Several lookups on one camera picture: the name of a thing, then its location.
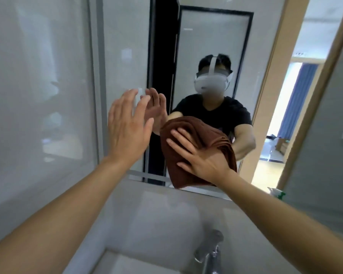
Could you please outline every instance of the neck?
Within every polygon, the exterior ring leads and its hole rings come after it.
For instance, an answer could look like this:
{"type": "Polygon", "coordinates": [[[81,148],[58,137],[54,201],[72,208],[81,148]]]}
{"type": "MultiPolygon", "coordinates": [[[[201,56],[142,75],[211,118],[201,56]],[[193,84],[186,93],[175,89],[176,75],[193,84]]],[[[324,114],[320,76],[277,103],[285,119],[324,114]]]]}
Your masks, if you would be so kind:
{"type": "Polygon", "coordinates": [[[203,98],[203,106],[206,110],[211,111],[218,108],[224,101],[224,96],[215,98],[203,98]]]}

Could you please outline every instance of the faucet handle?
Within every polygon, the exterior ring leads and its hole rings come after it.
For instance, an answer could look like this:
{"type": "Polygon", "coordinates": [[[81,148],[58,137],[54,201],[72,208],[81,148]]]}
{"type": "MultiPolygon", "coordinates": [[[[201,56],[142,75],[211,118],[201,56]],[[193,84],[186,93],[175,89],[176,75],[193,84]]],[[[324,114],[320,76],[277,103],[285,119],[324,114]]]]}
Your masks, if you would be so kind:
{"type": "Polygon", "coordinates": [[[196,249],[194,256],[195,260],[202,263],[208,254],[216,251],[216,248],[220,242],[223,242],[224,235],[219,230],[212,230],[196,249]]]}

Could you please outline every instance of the vr headset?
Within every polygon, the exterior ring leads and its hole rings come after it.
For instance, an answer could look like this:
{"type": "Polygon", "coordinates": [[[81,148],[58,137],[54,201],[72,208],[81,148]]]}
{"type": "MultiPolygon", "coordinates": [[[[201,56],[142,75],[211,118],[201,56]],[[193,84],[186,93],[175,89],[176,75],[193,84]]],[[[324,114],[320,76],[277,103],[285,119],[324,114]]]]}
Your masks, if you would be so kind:
{"type": "Polygon", "coordinates": [[[228,89],[233,78],[232,70],[215,68],[217,56],[213,56],[208,70],[196,74],[195,89],[198,93],[221,93],[228,89]]]}

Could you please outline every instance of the t-shirt sleeve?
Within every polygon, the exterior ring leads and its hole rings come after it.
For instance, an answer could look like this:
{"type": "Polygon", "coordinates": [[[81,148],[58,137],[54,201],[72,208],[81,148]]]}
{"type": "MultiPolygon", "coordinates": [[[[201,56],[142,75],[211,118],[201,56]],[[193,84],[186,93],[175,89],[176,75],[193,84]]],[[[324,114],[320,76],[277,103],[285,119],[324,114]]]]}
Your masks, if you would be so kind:
{"type": "Polygon", "coordinates": [[[171,111],[171,113],[175,112],[175,111],[179,111],[181,112],[183,115],[186,115],[186,111],[188,109],[187,106],[187,99],[184,98],[182,101],[179,102],[179,104],[175,107],[174,110],[171,111]]]}
{"type": "Polygon", "coordinates": [[[235,107],[233,115],[234,115],[233,129],[236,126],[239,126],[242,124],[252,125],[252,119],[251,119],[250,113],[245,107],[243,107],[243,105],[239,104],[237,107],[235,107]]]}

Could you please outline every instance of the wooden floor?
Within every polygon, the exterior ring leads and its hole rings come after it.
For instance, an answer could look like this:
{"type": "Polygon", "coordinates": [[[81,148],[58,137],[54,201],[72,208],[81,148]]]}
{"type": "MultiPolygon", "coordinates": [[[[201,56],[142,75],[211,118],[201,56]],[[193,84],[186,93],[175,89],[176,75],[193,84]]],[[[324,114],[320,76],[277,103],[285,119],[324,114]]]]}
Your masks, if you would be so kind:
{"type": "Polygon", "coordinates": [[[255,170],[252,184],[269,193],[267,187],[275,188],[277,186],[283,168],[283,163],[260,160],[255,170]]]}

